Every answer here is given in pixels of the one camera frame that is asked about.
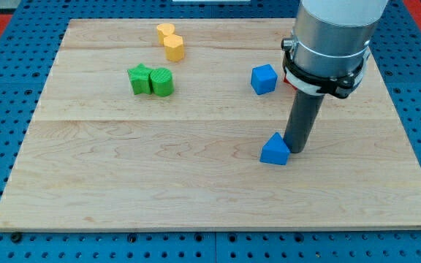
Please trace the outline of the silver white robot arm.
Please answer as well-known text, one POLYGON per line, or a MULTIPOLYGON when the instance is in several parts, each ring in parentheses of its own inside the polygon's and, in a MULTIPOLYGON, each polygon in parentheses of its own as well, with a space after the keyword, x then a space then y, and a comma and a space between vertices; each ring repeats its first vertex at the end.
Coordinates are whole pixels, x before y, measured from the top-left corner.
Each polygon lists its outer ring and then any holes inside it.
POLYGON ((301 0, 291 36, 281 43, 295 65, 317 77, 343 77, 363 55, 388 0, 301 0))

